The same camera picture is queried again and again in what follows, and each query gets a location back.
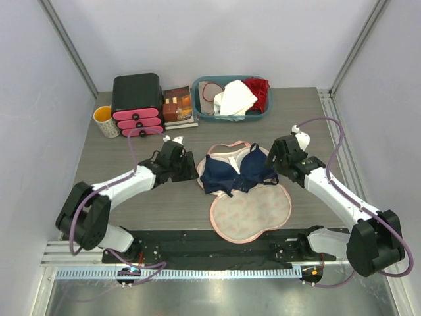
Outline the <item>pink mesh laundry bag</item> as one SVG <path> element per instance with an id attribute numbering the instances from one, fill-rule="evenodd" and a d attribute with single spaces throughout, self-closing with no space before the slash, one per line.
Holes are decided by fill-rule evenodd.
<path id="1" fill-rule="evenodd" d="M 217 145 L 217 152 L 239 149 Z M 259 184 L 247 193 L 234 190 L 232 197 L 211 195 L 215 198 L 209 210 L 210 223 L 220 237 L 234 244 L 252 242 L 264 232 L 283 227 L 292 213 L 290 194 L 280 183 Z"/>

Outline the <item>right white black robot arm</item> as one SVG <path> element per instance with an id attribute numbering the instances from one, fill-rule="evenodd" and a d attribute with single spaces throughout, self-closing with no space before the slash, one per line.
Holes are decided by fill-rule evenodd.
<path id="1" fill-rule="evenodd" d="M 324 202 L 348 230 L 336 232 L 315 226 L 297 243 L 297 252 L 306 260 L 319 253 L 346 259 L 362 277 L 369 277 L 405 258 L 398 216 L 379 211 L 359 199 L 326 170 L 315 156 L 308 156 L 298 135 L 274 140 L 266 160 L 268 167 Z"/>

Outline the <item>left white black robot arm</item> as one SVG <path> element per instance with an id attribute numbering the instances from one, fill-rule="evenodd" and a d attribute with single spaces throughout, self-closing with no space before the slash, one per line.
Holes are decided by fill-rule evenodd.
<path id="1" fill-rule="evenodd" d="M 77 243 L 83 250 L 110 248 L 127 263 L 134 262 L 140 246 L 126 229 L 109 224 L 112 210 L 130 198 L 167 181 L 195 180 L 193 153 L 186 151 L 181 136 L 164 141 L 160 151 L 116 178 L 99 184 L 79 182 L 70 191 L 55 226 L 69 237 L 72 253 Z"/>

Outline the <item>navy blue bra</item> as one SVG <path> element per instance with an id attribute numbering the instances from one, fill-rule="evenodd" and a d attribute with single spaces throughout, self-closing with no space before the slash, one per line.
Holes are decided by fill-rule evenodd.
<path id="1" fill-rule="evenodd" d="M 206 194 L 225 193 L 233 196 L 233 191 L 247 193 L 262 185 L 277 185 L 278 175 L 266 166 L 268 150 L 259 144 L 237 141 L 224 147 L 239 147 L 235 151 L 217 152 L 218 145 L 212 146 L 199 163 L 198 182 Z"/>

